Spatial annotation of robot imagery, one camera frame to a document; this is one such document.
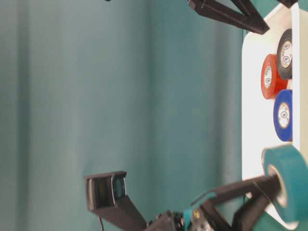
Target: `black cable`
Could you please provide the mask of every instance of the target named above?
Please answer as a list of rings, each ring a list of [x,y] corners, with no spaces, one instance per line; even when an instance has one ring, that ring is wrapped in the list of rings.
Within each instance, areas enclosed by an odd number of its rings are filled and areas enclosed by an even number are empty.
[[[103,225],[103,222],[102,222],[102,218],[100,216],[97,216],[98,218],[98,222],[100,223],[100,226],[101,226],[101,231],[104,231],[104,225]]]

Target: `teal curtain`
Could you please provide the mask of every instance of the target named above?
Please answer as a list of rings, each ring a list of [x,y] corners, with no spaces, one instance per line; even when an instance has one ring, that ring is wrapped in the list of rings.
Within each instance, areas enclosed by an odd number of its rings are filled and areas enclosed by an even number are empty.
[[[127,171],[147,220],[241,178],[242,30],[186,0],[4,0],[0,31],[1,230],[99,230],[88,174]]]

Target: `blue tape roll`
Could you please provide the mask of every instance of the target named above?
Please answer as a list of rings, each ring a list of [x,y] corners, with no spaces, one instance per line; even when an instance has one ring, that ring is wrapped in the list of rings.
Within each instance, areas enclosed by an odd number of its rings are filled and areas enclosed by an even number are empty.
[[[282,141],[292,141],[292,90],[281,90],[274,105],[274,125]]]
[[[274,201],[280,217],[287,223],[308,218],[308,167],[301,153],[293,145],[264,149],[262,162],[265,174],[278,172],[283,193]]]

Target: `red tape roll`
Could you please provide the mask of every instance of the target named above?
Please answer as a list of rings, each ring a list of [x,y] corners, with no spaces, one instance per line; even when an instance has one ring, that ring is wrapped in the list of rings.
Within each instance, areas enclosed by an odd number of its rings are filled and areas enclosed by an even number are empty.
[[[265,99],[275,99],[279,91],[286,89],[287,79],[282,79],[277,70],[277,55],[268,54],[263,62],[261,90]]]

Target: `roll of tape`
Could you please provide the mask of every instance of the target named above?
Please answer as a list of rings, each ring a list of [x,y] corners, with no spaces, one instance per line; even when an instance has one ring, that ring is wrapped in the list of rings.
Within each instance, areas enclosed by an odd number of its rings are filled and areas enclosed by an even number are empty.
[[[262,164],[265,175],[277,174],[281,192],[273,202],[287,223],[308,218],[308,168],[301,153],[293,145],[264,149]]]
[[[282,141],[292,141],[292,90],[281,90],[274,104],[274,125]]]
[[[292,29],[288,29],[280,38],[277,49],[277,68],[282,79],[292,78],[292,59]]]
[[[287,79],[282,79],[277,71],[277,55],[268,54],[263,62],[261,90],[265,99],[275,99],[278,92],[286,89]]]

